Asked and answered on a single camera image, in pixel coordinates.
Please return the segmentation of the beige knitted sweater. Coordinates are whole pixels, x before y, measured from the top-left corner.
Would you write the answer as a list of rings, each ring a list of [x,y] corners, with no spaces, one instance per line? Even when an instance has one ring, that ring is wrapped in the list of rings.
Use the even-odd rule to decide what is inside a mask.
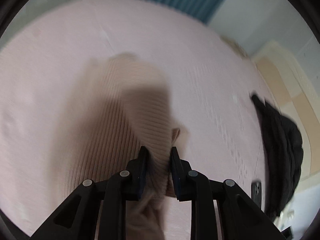
[[[165,76],[131,53],[91,64],[60,115],[51,151],[51,204],[84,179],[102,181],[123,170],[141,146],[150,155],[141,200],[127,207],[128,239],[163,239],[164,197],[173,196],[168,165],[174,144],[186,140],[172,118]]]

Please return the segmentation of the black jacket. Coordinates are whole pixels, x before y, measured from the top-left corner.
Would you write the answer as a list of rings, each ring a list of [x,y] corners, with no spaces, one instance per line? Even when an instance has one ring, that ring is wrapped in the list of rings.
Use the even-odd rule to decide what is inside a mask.
[[[275,220],[292,199],[299,183],[304,157],[303,139],[292,119],[282,115],[266,100],[261,101],[255,93],[251,100],[260,118],[268,167],[265,213]]]

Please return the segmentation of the beige bedside table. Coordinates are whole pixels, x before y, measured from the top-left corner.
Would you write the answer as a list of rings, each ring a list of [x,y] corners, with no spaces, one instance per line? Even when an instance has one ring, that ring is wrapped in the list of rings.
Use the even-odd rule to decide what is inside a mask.
[[[227,36],[220,36],[220,39],[227,44],[232,51],[234,51],[237,55],[239,55],[242,58],[249,58],[249,55],[246,53],[244,48],[240,46],[235,40],[228,38]]]

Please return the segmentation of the cream and tan headboard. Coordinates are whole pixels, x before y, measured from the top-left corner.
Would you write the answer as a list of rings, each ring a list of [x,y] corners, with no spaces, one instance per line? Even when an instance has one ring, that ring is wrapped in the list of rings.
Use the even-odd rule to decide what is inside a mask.
[[[294,55],[267,42],[252,60],[267,83],[276,107],[292,118],[303,138],[302,179],[319,172],[319,96]]]

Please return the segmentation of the pink bed cover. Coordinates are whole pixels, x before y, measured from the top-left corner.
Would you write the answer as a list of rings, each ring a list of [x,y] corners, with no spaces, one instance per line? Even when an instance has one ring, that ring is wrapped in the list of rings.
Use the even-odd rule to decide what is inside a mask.
[[[266,180],[250,95],[269,98],[256,66],[188,16],[143,0],[81,0],[38,18],[1,51],[1,210],[32,235],[51,204],[51,151],[60,115],[87,68],[123,53],[155,66],[184,127],[181,157],[245,192]],[[166,239],[187,239],[190,209],[164,198]]]

